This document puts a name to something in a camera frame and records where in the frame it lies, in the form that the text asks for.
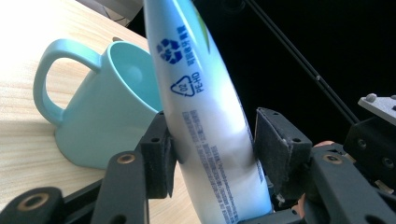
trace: mug rim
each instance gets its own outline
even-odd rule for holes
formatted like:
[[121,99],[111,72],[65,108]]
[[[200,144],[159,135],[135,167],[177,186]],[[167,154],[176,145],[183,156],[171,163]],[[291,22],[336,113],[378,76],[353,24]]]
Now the mug rim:
[[[149,109],[151,112],[158,113],[158,112],[162,111],[162,110],[163,110],[163,106],[162,106],[162,102],[161,102],[160,96],[159,96],[159,98],[158,98],[158,100],[159,100],[159,102],[160,102],[160,105],[159,105],[160,108],[156,109],[156,108],[154,108],[152,105],[149,105],[146,101],[144,101],[139,95],[137,95],[136,92],[134,92],[134,91],[132,90],[132,88],[125,82],[124,78],[122,78],[122,76],[120,75],[119,70],[117,69],[117,67],[116,67],[115,64],[114,64],[114,61],[113,61],[113,58],[114,58],[114,57],[113,57],[112,54],[111,54],[112,49],[113,49],[116,45],[127,45],[127,46],[130,46],[130,47],[132,47],[132,48],[134,48],[134,49],[139,50],[139,52],[145,53],[147,56],[151,57],[151,54],[149,53],[149,51],[148,51],[148,50],[145,50],[145,49],[143,49],[143,48],[141,48],[141,47],[139,47],[139,46],[137,46],[137,45],[134,44],[134,43],[131,43],[131,42],[128,42],[128,41],[125,41],[125,40],[116,40],[116,41],[113,41],[113,42],[108,46],[108,48],[107,48],[105,54],[106,54],[107,58],[109,59],[111,69],[113,70],[113,72],[114,72],[115,74],[117,74],[117,75],[116,75],[117,80],[120,81],[120,83],[122,84],[122,86],[123,86],[124,88],[126,88],[127,91],[128,91],[129,93],[131,93],[131,94],[134,96],[134,98],[135,98],[136,100],[138,100],[140,103],[144,104],[144,105],[147,107],[147,109]],[[154,78],[156,78],[156,77],[155,77],[155,69],[153,68],[152,71],[154,72],[154,74],[153,74],[153,75],[154,75]]]

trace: screw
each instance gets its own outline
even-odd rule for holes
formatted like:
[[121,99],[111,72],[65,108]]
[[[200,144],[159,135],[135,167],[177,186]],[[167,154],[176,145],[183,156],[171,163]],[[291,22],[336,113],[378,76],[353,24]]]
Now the screw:
[[333,164],[339,165],[341,163],[343,163],[343,161],[341,161],[338,157],[334,156],[334,155],[324,155],[323,156],[323,160],[331,162]]
[[125,154],[125,155],[120,156],[117,159],[117,162],[120,164],[127,164],[130,162],[133,162],[134,159],[135,159],[135,156],[133,154]]
[[373,103],[376,100],[375,93],[370,93],[366,96],[366,101],[369,103]]
[[364,150],[364,149],[366,149],[367,144],[366,144],[366,142],[363,139],[360,138],[360,139],[358,139],[358,147],[361,150]]
[[387,158],[387,157],[383,157],[382,158],[382,164],[385,166],[385,167],[387,167],[388,169],[393,169],[394,168],[394,163],[393,163],[393,161],[390,159],[390,158]]

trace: dark background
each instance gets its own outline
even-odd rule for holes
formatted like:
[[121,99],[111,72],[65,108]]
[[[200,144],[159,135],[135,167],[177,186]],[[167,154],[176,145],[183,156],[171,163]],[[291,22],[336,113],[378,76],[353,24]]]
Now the dark background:
[[[283,114],[313,143],[343,144],[350,123],[250,6],[195,0],[254,132],[256,109]],[[256,1],[360,119],[369,93],[396,94],[396,3],[388,0]],[[143,10],[128,28],[145,36]]]

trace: bolt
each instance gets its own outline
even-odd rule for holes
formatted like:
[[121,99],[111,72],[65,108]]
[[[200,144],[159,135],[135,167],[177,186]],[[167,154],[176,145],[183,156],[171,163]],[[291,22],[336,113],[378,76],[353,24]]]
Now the bolt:
[[394,168],[394,163],[393,163],[393,161],[390,159],[390,158],[387,158],[387,157],[383,157],[382,158],[382,164],[385,166],[385,167],[387,167],[388,169],[393,169]]
[[375,93],[370,93],[366,96],[366,101],[369,103],[373,103],[376,100]]

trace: recycling symbol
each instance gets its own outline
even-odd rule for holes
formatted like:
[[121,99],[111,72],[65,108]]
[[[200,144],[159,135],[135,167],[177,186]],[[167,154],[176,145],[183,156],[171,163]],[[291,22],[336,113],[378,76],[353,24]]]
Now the recycling symbol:
[[163,39],[161,44],[157,45],[157,51],[161,58],[171,64],[175,64],[182,58],[180,45],[175,40]]
[[192,97],[195,94],[190,77],[184,76],[171,86],[171,91],[182,96]]

